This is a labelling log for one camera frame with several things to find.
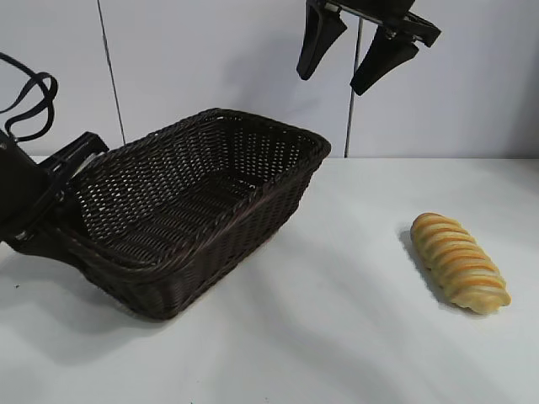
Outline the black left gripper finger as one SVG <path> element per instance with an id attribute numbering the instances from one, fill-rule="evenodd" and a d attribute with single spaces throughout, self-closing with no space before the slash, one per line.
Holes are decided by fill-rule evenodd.
<path id="1" fill-rule="evenodd" d="M 74 250 L 76 245 L 73 237 L 58 229 L 24 231 L 11 238 L 11 248 L 17 253 L 66 263 L 86 275 L 87 265 Z"/>
<path id="2" fill-rule="evenodd" d="M 78 237 L 87 235 L 82 206 L 72 188 L 66 188 L 61 193 L 58 202 L 58 227 L 65 234 Z"/>

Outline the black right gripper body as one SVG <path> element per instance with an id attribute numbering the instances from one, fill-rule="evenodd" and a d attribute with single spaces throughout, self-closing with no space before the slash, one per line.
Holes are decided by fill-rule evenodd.
<path id="1" fill-rule="evenodd" d="M 430 21 L 411 12 L 414 0 L 336 0 L 307 1 L 317 9 L 328 10 L 339 14 L 341 11 L 367 19 L 384 27 L 392 34 L 405 34 L 424 45 L 433 45 L 441 34 L 441 30 Z"/>

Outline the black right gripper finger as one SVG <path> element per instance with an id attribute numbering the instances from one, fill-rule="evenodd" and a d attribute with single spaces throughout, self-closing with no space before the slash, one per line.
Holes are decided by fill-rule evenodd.
<path id="1" fill-rule="evenodd" d="M 391 36 L 386 29 L 378 29 L 350 86 L 356 95 L 361 96 L 392 69 L 413 59 L 418 52 L 419 48 L 411 35 L 397 33 Z"/>
<path id="2" fill-rule="evenodd" d="M 296 66 L 300 79 L 310 79 L 333 43 L 347 30 L 337 4 L 307 4 L 302 49 Z"/>

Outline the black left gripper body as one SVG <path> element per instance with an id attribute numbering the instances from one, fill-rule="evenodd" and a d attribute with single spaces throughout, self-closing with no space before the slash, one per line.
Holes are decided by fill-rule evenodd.
<path id="1" fill-rule="evenodd" d="M 93 161 L 108 152 L 100 136 L 85 132 L 42 162 L 34 161 L 5 136 L 1 150 L 1 241 L 24 231 L 58 229 L 58 202 L 72 188 L 83 210 L 86 237 L 99 236 Z"/>

